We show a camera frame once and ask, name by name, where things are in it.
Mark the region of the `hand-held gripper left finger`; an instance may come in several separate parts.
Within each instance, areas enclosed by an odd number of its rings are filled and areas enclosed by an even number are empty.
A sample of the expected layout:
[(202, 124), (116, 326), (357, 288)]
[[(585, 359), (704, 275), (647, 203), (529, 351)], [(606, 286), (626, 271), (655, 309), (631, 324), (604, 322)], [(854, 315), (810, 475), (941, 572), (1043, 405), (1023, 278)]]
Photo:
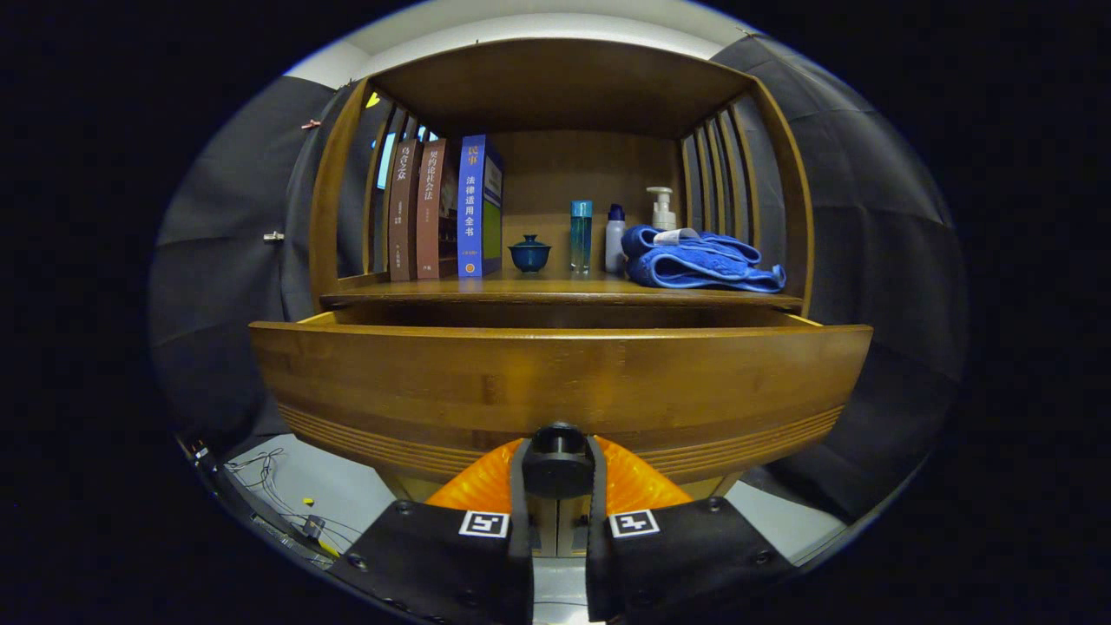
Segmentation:
[(533, 564), (523, 438), (510, 455), (509, 513), (398, 498), (328, 573), (412, 622), (531, 624)]

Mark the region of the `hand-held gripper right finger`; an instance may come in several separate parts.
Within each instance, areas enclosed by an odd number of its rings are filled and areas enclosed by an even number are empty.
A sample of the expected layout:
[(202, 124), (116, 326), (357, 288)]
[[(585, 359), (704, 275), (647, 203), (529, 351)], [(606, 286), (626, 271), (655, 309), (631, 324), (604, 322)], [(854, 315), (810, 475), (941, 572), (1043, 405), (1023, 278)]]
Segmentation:
[(608, 514), (599, 438), (588, 515), (588, 619), (674, 624), (725, 609), (790, 579), (795, 566), (722, 496)]

